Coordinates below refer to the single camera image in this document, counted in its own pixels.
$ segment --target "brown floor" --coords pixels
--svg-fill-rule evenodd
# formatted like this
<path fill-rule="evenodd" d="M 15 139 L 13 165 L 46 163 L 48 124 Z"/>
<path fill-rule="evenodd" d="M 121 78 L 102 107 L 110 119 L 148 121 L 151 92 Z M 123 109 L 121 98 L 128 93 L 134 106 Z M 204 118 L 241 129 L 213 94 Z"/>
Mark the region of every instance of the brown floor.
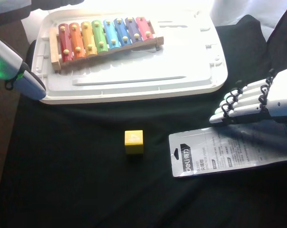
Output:
<path fill-rule="evenodd" d="M 1 26 L 0 39 L 6 41 L 25 58 L 29 44 L 21 21 Z M 0 80 L 0 180 L 18 101 L 19 94 L 16 91 L 6 91 L 4 82 Z"/>

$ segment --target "white backdrop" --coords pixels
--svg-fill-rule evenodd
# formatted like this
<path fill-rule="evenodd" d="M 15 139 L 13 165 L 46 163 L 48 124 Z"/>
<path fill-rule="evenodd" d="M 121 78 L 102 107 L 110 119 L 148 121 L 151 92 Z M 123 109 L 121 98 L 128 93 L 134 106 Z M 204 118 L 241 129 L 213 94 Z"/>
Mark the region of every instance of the white backdrop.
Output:
<path fill-rule="evenodd" d="M 133 0 L 124 0 L 123 6 L 111 4 L 111 1 L 113 0 L 107 0 L 107 3 L 103 5 L 96 5 L 97 1 L 85 0 L 75 6 L 65 6 L 49 11 L 35 10 L 28 18 L 22 20 L 28 41 L 31 43 L 37 39 L 43 18 L 56 10 L 92 8 L 92 10 L 117 11 L 119 7 L 123 9 L 136 7 Z M 236 24 L 243 16 L 250 14 L 261 22 L 261 29 L 266 40 L 287 10 L 287 0 L 145 0 L 144 3 L 147 6 L 159 8 L 159 11 L 177 6 L 203 10 L 210 14 L 215 26 Z"/>

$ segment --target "white robotic hand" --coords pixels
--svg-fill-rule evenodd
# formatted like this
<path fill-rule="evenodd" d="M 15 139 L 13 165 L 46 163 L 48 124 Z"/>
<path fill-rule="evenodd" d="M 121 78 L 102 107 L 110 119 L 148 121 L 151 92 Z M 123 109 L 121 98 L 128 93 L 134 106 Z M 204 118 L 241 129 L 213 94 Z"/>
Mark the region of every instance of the white robotic hand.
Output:
<path fill-rule="evenodd" d="M 224 99 L 210 123 L 238 124 L 261 119 L 287 122 L 287 70 L 276 74 L 272 69 L 267 79 L 232 89 Z"/>

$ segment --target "yellow block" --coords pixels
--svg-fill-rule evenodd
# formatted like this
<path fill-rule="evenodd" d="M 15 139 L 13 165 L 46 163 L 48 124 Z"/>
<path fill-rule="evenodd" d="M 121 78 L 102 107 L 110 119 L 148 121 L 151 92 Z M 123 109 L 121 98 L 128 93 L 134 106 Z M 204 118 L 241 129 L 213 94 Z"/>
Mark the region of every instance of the yellow block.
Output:
<path fill-rule="evenodd" d="M 125 131 L 126 154 L 143 154 L 143 131 Z"/>

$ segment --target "toy xylophone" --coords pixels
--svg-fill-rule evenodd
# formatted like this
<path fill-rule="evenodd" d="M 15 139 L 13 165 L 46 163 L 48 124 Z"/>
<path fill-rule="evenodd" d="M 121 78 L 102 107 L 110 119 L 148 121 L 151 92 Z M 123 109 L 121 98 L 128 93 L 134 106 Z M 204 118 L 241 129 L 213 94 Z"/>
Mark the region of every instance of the toy xylophone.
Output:
<path fill-rule="evenodd" d="M 117 51 L 164 44 L 150 21 L 144 17 L 105 19 L 60 24 L 49 31 L 51 61 L 55 71 L 79 59 L 108 55 Z"/>

